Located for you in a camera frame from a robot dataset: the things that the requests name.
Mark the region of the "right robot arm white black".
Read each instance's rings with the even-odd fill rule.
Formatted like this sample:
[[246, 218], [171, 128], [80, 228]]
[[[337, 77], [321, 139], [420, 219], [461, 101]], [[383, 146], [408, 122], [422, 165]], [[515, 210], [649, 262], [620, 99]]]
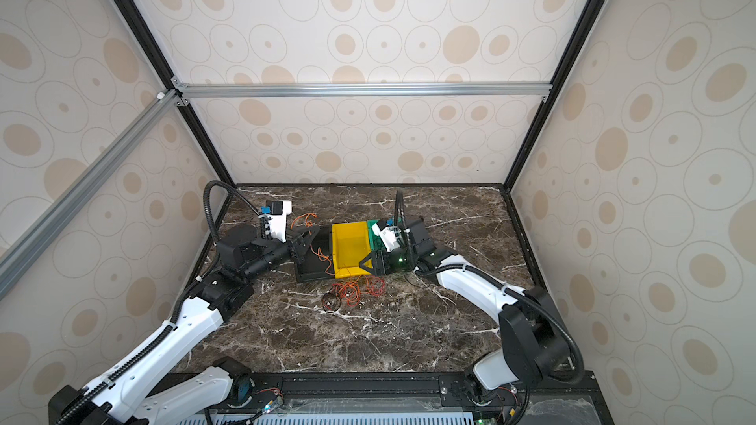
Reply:
[[525, 289], [500, 281], [464, 256], [436, 243], [420, 218], [378, 220], [367, 233], [379, 239], [360, 260], [371, 271], [410, 271], [467, 299], [498, 326], [501, 346], [469, 369], [469, 390], [485, 395], [501, 386], [541, 385], [546, 379], [576, 385], [585, 376], [585, 361], [546, 290]]

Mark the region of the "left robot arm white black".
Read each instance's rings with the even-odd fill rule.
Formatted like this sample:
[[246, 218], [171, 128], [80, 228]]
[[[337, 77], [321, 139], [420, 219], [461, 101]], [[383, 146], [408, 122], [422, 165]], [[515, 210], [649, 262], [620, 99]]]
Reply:
[[147, 340], [81, 389], [62, 388], [48, 403], [52, 424], [174, 424], [225, 401], [244, 405], [252, 394], [250, 370], [223, 359], [202, 373], [159, 394], [153, 389], [191, 350], [216, 332], [243, 306], [255, 279], [293, 261], [304, 263], [320, 229], [291, 228], [291, 202], [269, 201], [254, 209], [257, 222], [220, 234], [211, 208], [211, 193], [220, 187], [247, 199], [220, 180], [207, 183], [203, 206], [216, 257], [205, 275], [184, 289], [169, 318]]

